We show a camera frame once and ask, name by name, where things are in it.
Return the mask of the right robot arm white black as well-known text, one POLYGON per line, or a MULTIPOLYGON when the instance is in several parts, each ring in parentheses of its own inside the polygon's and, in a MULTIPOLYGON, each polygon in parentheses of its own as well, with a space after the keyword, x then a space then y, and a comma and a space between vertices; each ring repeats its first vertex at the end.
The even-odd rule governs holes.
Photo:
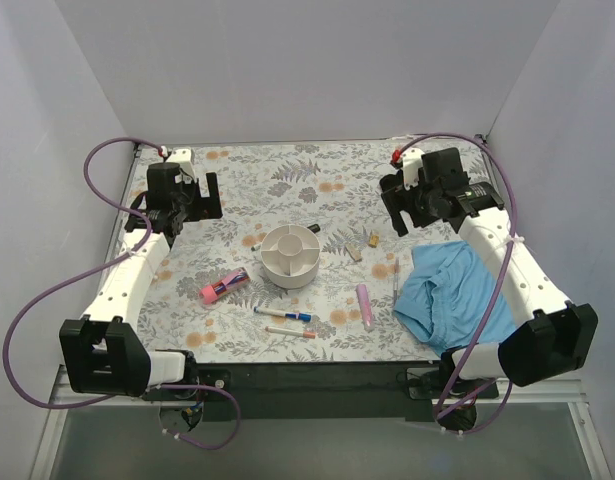
POLYGON ((397 150, 395 173, 380 181, 381 198, 399 236, 408 214, 417 228, 448 223, 495 277, 516 325, 501 342, 450 348, 442 356, 441 389, 462 397, 480 379, 506 378, 525 387, 585 364, 598 317, 576 305, 551 280, 515 231, 510 201, 488 182, 473 182, 452 147, 425 153, 397 150))

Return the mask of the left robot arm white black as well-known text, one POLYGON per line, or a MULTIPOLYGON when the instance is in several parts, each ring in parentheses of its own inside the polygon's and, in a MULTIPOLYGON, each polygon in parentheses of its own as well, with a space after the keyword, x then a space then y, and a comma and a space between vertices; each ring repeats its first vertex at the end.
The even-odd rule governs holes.
POLYGON ((178 149, 151 164, 147 189, 132 203, 119 263, 107 274, 94 301, 78 320, 63 323, 59 340, 72 389, 77 393, 140 397, 165 384, 180 400, 192 398, 200 377, 183 350, 148 350, 138 338, 138 318, 161 263, 188 222, 219 219, 217 176, 206 176, 203 195, 193 152, 178 149))

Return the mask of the orange capped white marker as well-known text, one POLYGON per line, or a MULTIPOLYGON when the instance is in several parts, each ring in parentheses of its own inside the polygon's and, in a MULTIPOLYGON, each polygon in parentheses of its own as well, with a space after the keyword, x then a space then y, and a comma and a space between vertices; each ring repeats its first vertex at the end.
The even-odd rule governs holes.
POLYGON ((265 327, 265 331, 267 331, 268 333, 271 333, 271 334, 279 334, 279 335, 286 335, 286 336, 292 336, 292 337, 300 337, 300 338, 306 338, 306 339, 315 339, 316 338, 316 334, 314 332, 297 331, 297 330, 292 330, 292 329, 287 329, 287 328, 279 328, 279 327, 266 326, 265 327))

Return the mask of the purple highlighter pen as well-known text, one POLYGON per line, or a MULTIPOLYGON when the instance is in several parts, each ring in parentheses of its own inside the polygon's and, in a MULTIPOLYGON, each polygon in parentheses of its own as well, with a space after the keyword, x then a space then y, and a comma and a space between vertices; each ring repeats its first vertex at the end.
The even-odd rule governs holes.
POLYGON ((374 320, 367 287, 364 284, 358 284, 356 286, 356 294, 364 329, 367 332, 371 332, 374 329, 374 320))

